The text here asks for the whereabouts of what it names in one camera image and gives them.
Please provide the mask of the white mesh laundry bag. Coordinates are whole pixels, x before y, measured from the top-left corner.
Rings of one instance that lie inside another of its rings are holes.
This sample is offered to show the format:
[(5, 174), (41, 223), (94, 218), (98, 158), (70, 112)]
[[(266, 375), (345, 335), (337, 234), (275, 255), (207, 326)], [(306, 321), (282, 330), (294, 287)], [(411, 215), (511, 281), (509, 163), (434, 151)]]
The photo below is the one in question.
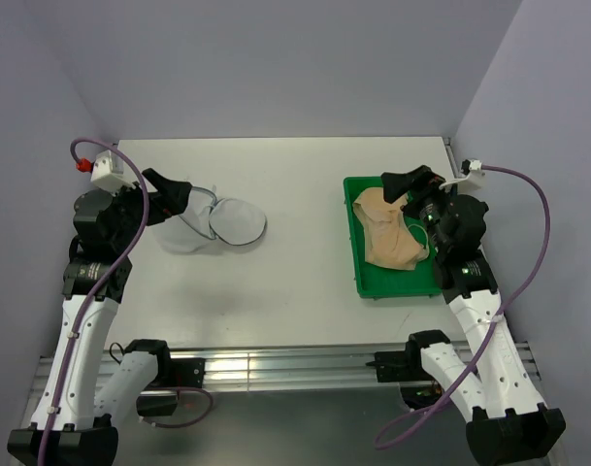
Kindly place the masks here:
[(247, 201), (218, 197), (213, 190), (193, 186), (186, 210), (152, 226), (157, 244), (174, 254), (191, 254), (212, 243), (245, 247), (262, 238), (265, 213)]

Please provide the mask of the beige bra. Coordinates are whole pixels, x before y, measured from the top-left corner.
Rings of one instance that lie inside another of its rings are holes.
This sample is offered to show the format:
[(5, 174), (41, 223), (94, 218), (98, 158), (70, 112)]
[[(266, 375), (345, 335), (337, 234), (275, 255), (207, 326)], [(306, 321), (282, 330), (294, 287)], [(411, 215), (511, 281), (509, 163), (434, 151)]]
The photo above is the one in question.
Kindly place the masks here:
[(430, 255), (428, 240), (419, 243), (411, 234), (402, 209), (408, 204), (404, 194), (393, 203), (383, 198), (382, 187), (363, 190), (352, 203), (364, 230), (364, 258), (380, 268), (413, 271)]

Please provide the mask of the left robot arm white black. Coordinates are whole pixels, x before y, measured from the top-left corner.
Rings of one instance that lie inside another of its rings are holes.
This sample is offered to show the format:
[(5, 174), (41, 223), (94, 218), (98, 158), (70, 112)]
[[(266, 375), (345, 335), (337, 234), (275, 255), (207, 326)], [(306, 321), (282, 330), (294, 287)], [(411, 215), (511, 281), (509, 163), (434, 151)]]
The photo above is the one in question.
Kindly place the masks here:
[(49, 378), (25, 428), (10, 433), (7, 450), (23, 465), (111, 465), (121, 420), (142, 391), (174, 375), (163, 340), (139, 339), (123, 351), (103, 387), (97, 385), (105, 341), (132, 264), (125, 251), (147, 226), (185, 211), (192, 185), (142, 173), (154, 188), (124, 184), (111, 194), (93, 189), (74, 203), (76, 235), (63, 275), (63, 317)]

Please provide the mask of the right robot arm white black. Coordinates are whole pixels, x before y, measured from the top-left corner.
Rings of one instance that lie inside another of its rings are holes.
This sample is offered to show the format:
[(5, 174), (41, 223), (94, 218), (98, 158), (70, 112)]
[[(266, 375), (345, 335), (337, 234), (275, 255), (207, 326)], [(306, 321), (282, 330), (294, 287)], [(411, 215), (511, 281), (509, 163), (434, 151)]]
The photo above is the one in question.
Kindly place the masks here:
[(435, 404), (415, 410), (418, 421), (395, 439), (377, 436), (376, 449), (397, 446), (453, 403), (466, 421), (468, 445), (478, 464), (507, 465), (547, 456), (566, 421), (560, 410), (547, 407), (509, 332), (505, 311), (530, 281), (510, 297), (501, 297), (481, 250), (487, 204), (455, 192), (456, 181), (446, 181), (425, 165), (404, 174), (384, 173), (381, 183), (386, 202), (410, 196), (402, 211), (423, 223), (436, 251), (436, 281), (473, 357), (463, 363), (438, 330), (410, 335), (404, 357), (407, 372), (418, 379), (431, 376), (443, 394)]

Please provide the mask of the green plastic tray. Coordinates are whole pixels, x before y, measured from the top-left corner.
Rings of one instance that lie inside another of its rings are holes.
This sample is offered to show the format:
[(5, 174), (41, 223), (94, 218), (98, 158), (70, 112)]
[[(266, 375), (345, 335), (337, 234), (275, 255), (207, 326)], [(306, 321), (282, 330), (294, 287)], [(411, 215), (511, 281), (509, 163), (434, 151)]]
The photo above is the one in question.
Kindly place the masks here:
[(347, 177), (343, 180), (345, 208), (353, 257), (354, 280), (361, 298), (384, 299), (441, 294), (434, 279), (436, 252), (430, 249), (426, 259), (413, 270), (401, 271), (378, 267), (365, 260), (365, 236), (361, 222), (353, 211), (353, 202), (367, 188), (381, 187), (380, 177)]

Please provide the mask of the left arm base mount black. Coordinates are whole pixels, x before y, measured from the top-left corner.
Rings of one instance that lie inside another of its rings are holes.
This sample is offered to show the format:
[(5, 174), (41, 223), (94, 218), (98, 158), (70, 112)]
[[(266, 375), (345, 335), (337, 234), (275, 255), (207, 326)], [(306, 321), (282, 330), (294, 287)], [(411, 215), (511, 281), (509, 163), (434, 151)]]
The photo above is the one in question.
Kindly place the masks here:
[(179, 389), (185, 387), (202, 388), (205, 376), (204, 358), (175, 358), (158, 369), (151, 388)]

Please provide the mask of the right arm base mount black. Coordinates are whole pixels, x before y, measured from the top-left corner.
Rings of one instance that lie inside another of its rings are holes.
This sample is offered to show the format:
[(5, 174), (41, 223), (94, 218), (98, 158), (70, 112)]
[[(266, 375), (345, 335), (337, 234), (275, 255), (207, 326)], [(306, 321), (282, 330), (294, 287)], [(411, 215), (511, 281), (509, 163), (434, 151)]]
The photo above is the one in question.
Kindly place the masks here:
[(374, 359), (366, 363), (375, 371), (378, 383), (404, 383), (420, 380), (418, 373), (408, 363), (406, 353), (402, 350), (378, 351)]

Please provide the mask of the aluminium mounting rail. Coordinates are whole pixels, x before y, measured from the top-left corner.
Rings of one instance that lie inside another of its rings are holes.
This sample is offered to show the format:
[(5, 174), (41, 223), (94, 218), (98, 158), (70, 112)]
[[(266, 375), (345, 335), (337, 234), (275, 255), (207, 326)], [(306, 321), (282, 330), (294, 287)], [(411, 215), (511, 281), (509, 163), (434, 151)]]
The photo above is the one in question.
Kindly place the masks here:
[(375, 354), (401, 351), (402, 344), (281, 347), (265, 349), (172, 349), (175, 363), (203, 359), (193, 379), (213, 393), (332, 390), (371, 387), (430, 387), (428, 377), (380, 383)]

